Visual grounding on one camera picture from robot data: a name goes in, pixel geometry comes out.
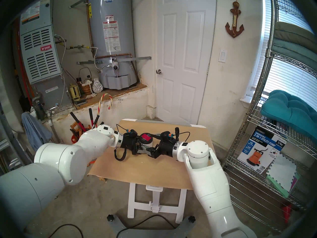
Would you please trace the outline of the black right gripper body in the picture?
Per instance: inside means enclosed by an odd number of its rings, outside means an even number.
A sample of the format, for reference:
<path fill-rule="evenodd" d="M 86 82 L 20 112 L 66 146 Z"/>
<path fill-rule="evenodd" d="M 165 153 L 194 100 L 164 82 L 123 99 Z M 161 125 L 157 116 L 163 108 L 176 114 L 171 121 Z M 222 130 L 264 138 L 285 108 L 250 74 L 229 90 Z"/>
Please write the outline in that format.
<path fill-rule="evenodd" d="M 154 159 L 158 158 L 160 155 L 167 155 L 173 157 L 173 149 L 176 144 L 175 138 L 169 138 L 167 140 L 161 140 L 152 150 L 152 157 Z"/>

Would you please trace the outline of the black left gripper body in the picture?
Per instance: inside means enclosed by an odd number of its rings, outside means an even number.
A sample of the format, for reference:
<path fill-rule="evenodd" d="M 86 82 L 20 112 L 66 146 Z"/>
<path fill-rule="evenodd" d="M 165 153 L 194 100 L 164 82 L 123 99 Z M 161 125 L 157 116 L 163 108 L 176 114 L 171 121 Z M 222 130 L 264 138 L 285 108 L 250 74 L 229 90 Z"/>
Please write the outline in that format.
<path fill-rule="evenodd" d="M 123 155 L 126 155 L 127 150 L 130 150 L 132 155 L 136 155 L 140 149 L 140 140 L 138 135 L 123 135 L 122 148 L 124 148 Z"/>

